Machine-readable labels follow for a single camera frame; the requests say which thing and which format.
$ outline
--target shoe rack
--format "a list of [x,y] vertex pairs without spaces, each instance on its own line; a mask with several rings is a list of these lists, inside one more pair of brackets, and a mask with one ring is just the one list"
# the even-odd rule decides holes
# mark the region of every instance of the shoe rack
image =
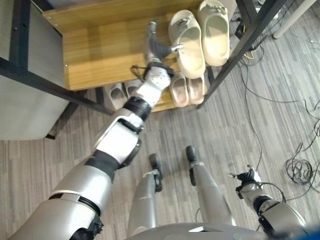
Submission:
[[[158,19],[157,38],[170,45],[168,25],[179,10],[197,13],[202,0],[107,0],[43,12],[63,36],[64,76],[78,91],[134,80],[132,65],[145,66],[143,44],[148,23]],[[178,71],[174,55],[164,61]],[[154,112],[175,108],[169,90]]]

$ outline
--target black cable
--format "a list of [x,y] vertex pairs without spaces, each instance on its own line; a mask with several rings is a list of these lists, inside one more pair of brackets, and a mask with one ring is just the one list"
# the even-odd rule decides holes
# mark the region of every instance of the black cable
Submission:
[[257,65],[258,63],[261,62],[261,60],[264,58],[264,55],[265,55],[265,49],[260,46],[260,48],[262,49],[262,56],[258,59],[258,61],[256,61],[255,63],[253,64],[248,64],[248,63],[245,63],[245,65],[247,65],[248,67],[251,67],[251,66],[254,66],[254,65]]
[[138,66],[138,65],[132,65],[130,67],[130,71],[133,75],[135,75],[138,79],[140,79],[141,81],[143,81],[143,76],[141,75],[141,73],[139,72],[139,69],[146,69],[146,67],[144,66]]
[[242,81],[245,85],[245,90],[244,90],[244,99],[245,99],[245,105],[246,105],[246,110],[247,110],[247,113],[248,113],[248,119],[249,119],[249,124],[250,124],[250,127],[251,127],[251,130],[253,131],[256,139],[258,140],[259,142],[259,145],[260,145],[260,155],[259,155],[259,161],[257,163],[257,166],[255,168],[256,171],[258,171],[258,168],[259,168],[259,165],[260,165],[260,162],[262,160],[262,153],[263,153],[263,150],[262,150],[262,144],[261,144],[261,141],[260,141],[260,138],[252,124],[252,120],[251,120],[251,114],[250,114],[250,109],[249,109],[249,104],[248,104],[248,98],[247,98],[247,83],[248,83],[248,80],[249,80],[249,69],[248,69],[248,66],[246,66],[246,69],[247,69],[247,75],[246,75],[246,81],[244,80],[244,75],[243,75],[243,72],[242,72],[242,68],[240,67],[240,65],[237,63],[237,66],[240,68],[240,72],[241,72],[241,78],[242,78]]
[[269,35],[269,33],[270,33],[270,31],[271,31],[280,21],[281,21],[280,26],[282,25],[282,23],[283,23],[283,21],[284,21],[284,19],[285,19],[286,14],[288,13],[289,9],[293,6],[293,4],[295,3],[295,1],[296,1],[296,0],[293,0],[293,1],[291,2],[291,4],[288,6],[288,8],[285,9],[284,14],[282,15],[282,17],[280,17],[280,18],[276,21],[276,23],[275,23],[274,25],[272,25],[272,27],[269,28],[269,29],[266,31],[266,33],[265,33],[264,36],[262,37],[262,40],[253,48],[254,50],[257,49],[268,37],[271,37],[271,36],[273,35],[273,33],[270,34],[270,35]]
[[195,212],[195,217],[194,218],[195,218],[195,222],[196,223],[198,222],[197,216],[198,216],[199,211],[200,211],[200,207]]
[[320,21],[320,17],[316,14],[316,12],[312,6],[311,6],[311,10],[312,10],[314,16]]
[[314,184],[314,181],[315,181],[315,179],[316,179],[316,176],[317,176],[317,172],[318,172],[319,167],[320,167],[320,161],[319,161],[319,163],[318,163],[317,166],[316,166],[316,169],[315,169],[315,171],[314,171],[315,174],[314,174],[314,176],[313,176],[313,180],[312,180],[312,182],[310,183],[310,186],[308,187],[308,189],[307,189],[303,194],[301,194],[300,196],[296,196],[296,197],[293,197],[293,198],[289,198],[289,199],[287,199],[287,201],[292,201],[292,200],[295,200],[295,199],[299,199],[299,198],[303,197],[304,195],[306,195],[306,194],[310,191],[310,189],[312,188],[312,186],[313,186],[313,184]]
[[[300,100],[278,101],[278,100],[273,100],[273,99],[269,99],[269,98],[266,98],[266,97],[258,95],[257,93],[252,91],[250,88],[248,88],[248,80],[249,80],[249,68],[248,68],[248,65],[244,62],[243,59],[241,59],[240,62],[245,66],[245,69],[246,69],[246,72],[247,72],[247,76],[246,76],[246,80],[245,80],[242,68],[237,63],[237,66],[240,68],[242,83],[245,86],[245,103],[246,103],[246,107],[247,107],[247,111],[248,111],[249,123],[250,123],[252,131],[254,132],[254,134],[257,137],[258,142],[260,144],[260,150],[261,150],[260,151],[260,157],[259,157],[259,160],[258,160],[258,163],[257,163],[257,167],[256,167],[256,169],[258,169],[258,167],[259,167],[259,165],[261,163],[261,160],[262,160],[262,145],[261,145],[261,141],[259,139],[259,136],[258,136],[256,130],[254,129],[253,124],[252,124],[252,119],[251,119],[251,114],[250,114],[250,109],[249,109],[248,99],[247,99],[247,91],[251,92],[253,95],[255,95],[258,98],[261,98],[261,99],[264,99],[266,101],[273,102],[273,103],[290,104],[290,103],[300,102]],[[306,148],[303,149],[303,142],[301,142],[298,145],[295,155],[285,162],[285,170],[287,172],[287,175],[290,177],[290,179],[294,183],[300,184],[300,185],[309,185],[309,188],[303,195],[298,196],[296,198],[290,198],[289,200],[294,200],[294,199],[297,199],[297,198],[300,198],[300,197],[304,196],[310,189],[313,189],[317,193],[320,193],[320,191],[317,190],[316,187],[313,185],[314,181],[315,181],[315,178],[316,178],[316,175],[318,173],[319,164],[317,165],[316,170],[313,171],[312,165],[310,164],[309,161],[307,161],[306,159],[297,159],[296,158],[299,153],[302,153],[302,152],[308,150],[313,145],[313,143],[315,142],[317,137],[320,137],[320,118],[314,116],[311,113],[311,112],[314,112],[316,109],[320,108],[320,106],[318,106],[319,103],[320,103],[320,100],[315,104],[315,106],[314,106],[314,108],[313,108],[313,110],[311,112],[309,111],[309,109],[307,107],[306,100],[302,99],[302,101],[304,103],[304,107],[305,107],[305,110],[306,110],[307,114],[310,115],[311,117],[317,119],[317,121],[315,122],[315,124],[313,126],[313,130],[312,130],[312,133],[314,133],[314,137],[313,137],[313,139],[311,140],[311,142],[309,143],[309,145]],[[273,183],[270,183],[270,185],[275,186],[281,192],[282,199],[286,199],[284,193],[280,190],[280,188],[278,186],[276,186]]]
[[282,191],[280,189],[280,187],[278,187],[277,185],[275,185],[274,183],[272,182],[260,182],[260,187],[263,186],[263,185],[271,185],[271,186],[274,186],[276,189],[279,190],[279,192],[281,193],[281,196],[282,196],[282,202],[286,203],[287,202],[287,199],[286,199],[286,196],[284,194],[284,191]]

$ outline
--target black joint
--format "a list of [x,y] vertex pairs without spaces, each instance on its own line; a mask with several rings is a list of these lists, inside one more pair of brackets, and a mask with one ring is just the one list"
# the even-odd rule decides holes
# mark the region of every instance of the black joint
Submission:
[[81,196],[81,197],[79,197],[78,202],[83,203],[85,205],[88,205],[90,208],[92,208],[95,211],[95,213],[98,216],[101,215],[100,208],[93,201],[90,201],[89,199]]
[[151,67],[158,67],[158,68],[163,68],[166,70],[166,72],[168,73],[168,75],[170,76],[170,78],[172,78],[175,75],[175,71],[171,68],[168,67],[167,65],[163,64],[162,62],[150,62],[148,64],[148,66],[146,66],[144,73],[143,73],[143,78],[146,78],[147,73],[149,72],[149,70],[151,69]]
[[93,240],[97,234],[101,233],[103,226],[101,219],[95,215],[88,228],[79,228],[69,240]]
[[49,197],[50,199],[60,199],[62,197],[63,193],[56,193],[54,195],[52,195],[51,197]]
[[244,197],[243,197],[243,196],[241,195],[241,193],[240,193],[241,189],[242,189],[242,186],[237,186],[237,187],[235,188],[235,192],[236,192],[236,194],[238,194],[238,197],[239,197],[240,199],[244,199]]
[[253,202],[253,209],[255,210],[256,214],[258,214],[258,215],[260,216],[261,213],[260,213],[259,209],[260,209],[261,205],[262,205],[265,201],[270,200],[270,199],[272,199],[272,198],[269,197],[269,196],[263,195],[263,196],[258,196],[258,197],[254,200],[254,202]]
[[274,228],[271,226],[271,224],[268,222],[268,220],[264,217],[261,216],[258,219],[259,223],[261,224],[263,231],[269,236],[269,237],[273,237],[275,236],[275,230]]
[[189,176],[190,176],[190,182],[192,186],[196,186],[196,179],[195,179],[195,174],[194,174],[194,169],[190,168],[189,169]]
[[119,169],[129,166],[141,148],[142,141],[139,139],[129,156],[120,165]]
[[141,118],[143,121],[147,119],[151,113],[151,106],[143,99],[139,97],[131,97],[123,106],[124,109],[128,109]]
[[95,167],[105,172],[114,181],[115,172],[119,168],[119,162],[104,151],[96,150],[84,165]]
[[142,130],[142,128],[137,128],[137,127],[133,126],[130,122],[128,122],[128,121],[126,121],[124,119],[119,119],[119,122],[123,126],[127,127],[128,129],[130,129],[131,131],[136,132],[137,134],[139,134],[141,132],[141,130]]

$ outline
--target robot leg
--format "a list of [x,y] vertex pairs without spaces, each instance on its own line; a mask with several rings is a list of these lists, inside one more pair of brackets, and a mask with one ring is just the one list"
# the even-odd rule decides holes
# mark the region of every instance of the robot leg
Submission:
[[128,238],[157,226],[156,192],[162,189],[162,172],[155,154],[150,156],[150,163],[153,170],[144,174],[135,189],[129,215]]
[[202,161],[197,160],[193,146],[186,148],[190,162],[190,178],[196,186],[202,219],[205,223],[236,225],[225,197]]

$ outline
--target electrical wire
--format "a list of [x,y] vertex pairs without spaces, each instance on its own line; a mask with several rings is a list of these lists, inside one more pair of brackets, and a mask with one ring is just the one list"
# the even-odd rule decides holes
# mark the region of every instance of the electrical wire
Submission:
[[261,60],[264,58],[264,55],[265,55],[265,49],[260,45],[259,48],[257,48],[256,50],[253,50],[253,51],[258,51],[258,49],[261,49],[261,50],[262,50],[262,55],[261,55],[261,57],[260,57],[257,61],[255,61],[254,63],[251,63],[251,64],[246,63],[246,62],[242,59],[245,65],[247,65],[248,67],[251,67],[251,66],[254,66],[254,65],[256,65],[256,64],[258,64],[258,63],[261,62]]
[[315,174],[314,174],[314,176],[313,176],[313,180],[312,180],[312,182],[310,183],[308,189],[307,189],[303,194],[301,194],[300,196],[296,196],[296,197],[293,197],[293,198],[289,198],[289,199],[287,199],[287,201],[292,201],[292,200],[299,199],[299,198],[305,196],[305,195],[310,191],[310,189],[313,188],[313,184],[314,184],[314,181],[315,181],[315,179],[316,179],[316,176],[317,176],[319,167],[320,167],[320,161],[319,161],[319,163],[317,164],[317,166],[316,166],[316,168],[315,168],[315,171],[314,171]]
[[138,66],[138,65],[132,65],[130,67],[130,71],[133,75],[135,75],[138,79],[140,79],[141,81],[143,81],[143,76],[141,75],[141,73],[139,72],[139,69],[146,69],[146,67],[144,66]]
[[198,222],[197,216],[198,216],[199,211],[200,211],[200,207],[195,212],[195,222],[196,223]]
[[[247,91],[249,91],[250,93],[252,93],[253,95],[255,95],[258,98],[261,98],[261,99],[264,99],[266,101],[273,102],[273,103],[291,104],[291,103],[300,102],[301,100],[278,101],[278,100],[273,100],[273,99],[269,99],[269,98],[266,98],[266,97],[258,95],[257,93],[255,93],[254,91],[252,91],[248,87],[248,80],[249,80],[249,68],[248,68],[248,65],[246,65],[246,63],[244,62],[243,59],[240,60],[240,63],[242,63],[245,66],[246,73],[247,73],[246,80],[245,80],[242,68],[237,63],[237,66],[240,68],[242,83],[245,86],[245,103],[246,103],[246,108],[247,108],[247,112],[248,112],[249,124],[250,124],[250,127],[251,127],[252,131],[254,132],[255,136],[257,137],[257,140],[258,140],[258,142],[260,144],[260,156],[259,156],[258,163],[257,163],[257,166],[256,166],[256,170],[257,170],[259,168],[259,165],[260,165],[261,161],[262,161],[262,153],[263,153],[263,151],[262,151],[262,145],[261,145],[261,141],[259,139],[259,136],[258,136],[256,130],[254,129],[253,124],[252,124],[250,109],[249,109],[249,105],[248,105]],[[286,199],[284,192],[278,186],[276,186],[274,183],[271,183],[271,182],[265,182],[264,184],[272,185],[272,186],[276,187],[281,192],[282,201],[292,201],[292,200],[298,199],[298,198],[304,196],[305,194],[307,194],[307,192],[310,189],[313,189],[316,192],[320,193],[320,191],[316,189],[316,186],[314,186],[314,182],[315,182],[316,175],[318,173],[320,162],[318,163],[316,169],[313,171],[312,165],[310,164],[309,161],[307,161],[306,159],[300,160],[300,159],[296,158],[299,153],[302,153],[302,152],[308,150],[313,145],[313,143],[315,142],[317,137],[320,137],[320,118],[318,118],[318,117],[316,117],[316,116],[314,116],[312,114],[312,112],[314,112],[315,110],[320,109],[320,100],[315,104],[315,106],[313,107],[312,111],[310,111],[308,109],[306,100],[302,99],[302,101],[304,103],[304,108],[305,108],[307,114],[317,120],[315,122],[315,124],[313,126],[313,130],[312,130],[312,133],[314,133],[314,137],[312,138],[311,142],[309,143],[309,145],[306,148],[302,149],[303,142],[301,142],[298,145],[295,155],[285,162],[285,169],[286,169],[287,175],[290,177],[290,179],[294,183],[300,184],[300,185],[309,185],[309,188],[307,189],[307,191],[304,194],[302,194],[302,195],[300,195],[298,197],[293,197],[293,198],[290,198],[290,199]]]
[[318,14],[316,14],[316,12],[312,6],[311,6],[311,10],[312,10],[314,16],[320,21],[320,17],[318,16]]
[[282,17],[280,17],[275,24],[273,24],[267,31],[266,33],[263,35],[262,40],[260,42],[258,42],[258,44],[253,48],[253,49],[257,49],[268,37],[271,37],[273,35],[273,33],[270,34],[271,30],[280,22],[280,26],[282,26],[282,23],[285,19],[286,14],[288,13],[289,9],[293,6],[293,4],[295,3],[295,1],[297,0],[293,0],[291,2],[291,4],[285,9]]
[[259,146],[260,146],[260,154],[259,154],[259,160],[258,160],[258,163],[257,163],[257,166],[256,166],[256,171],[258,171],[258,168],[259,168],[259,165],[260,165],[260,162],[262,160],[262,153],[263,153],[263,150],[262,150],[262,144],[261,144],[261,141],[260,141],[260,138],[253,126],[253,123],[252,123],[252,119],[251,119],[251,114],[250,114],[250,109],[249,109],[249,104],[248,104],[248,98],[247,98],[247,92],[248,92],[248,88],[247,88],[247,85],[248,85],[248,80],[249,80],[249,69],[248,69],[248,66],[246,67],[247,69],[247,75],[246,75],[246,81],[244,80],[244,75],[243,75],[243,72],[242,72],[242,68],[240,67],[240,65],[237,63],[237,66],[240,68],[240,72],[241,72],[241,78],[242,78],[242,81],[245,85],[245,90],[244,90],[244,100],[245,100],[245,105],[246,105],[246,110],[247,110],[247,115],[248,115],[248,119],[249,119],[249,125],[251,127],[251,130],[253,131],[258,143],[259,143]]
[[285,194],[284,194],[284,191],[282,191],[282,190],[280,189],[280,187],[278,187],[277,185],[275,185],[275,184],[272,183],[272,182],[261,182],[261,183],[260,183],[260,187],[262,187],[263,185],[271,185],[271,186],[274,186],[274,187],[275,187],[276,189],[278,189],[279,192],[281,193],[282,202],[283,202],[283,203],[286,203],[286,202],[287,202],[287,199],[286,199],[286,196],[285,196]]
[[248,56],[246,53],[244,54],[244,56],[245,56],[247,59],[251,59],[251,60],[255,59],[255,56],[254,56],[254,54],[252,53],[252,51],[250,51],[250,53],[251,53],[251,56]]
[[299,35],[297,35],[297,34],[295,33],[293,26],[291,26],[291,33],[292,33],[295,37],[300,38],[300,39],[307,39],[307,38],[309,38],[312,34],[317,33],[317,32],[320,33],[320,30],[313,30],[313,31],[311,31],[311,32],[310,32],[308,35],[306,35],[306,36],[299,36]]

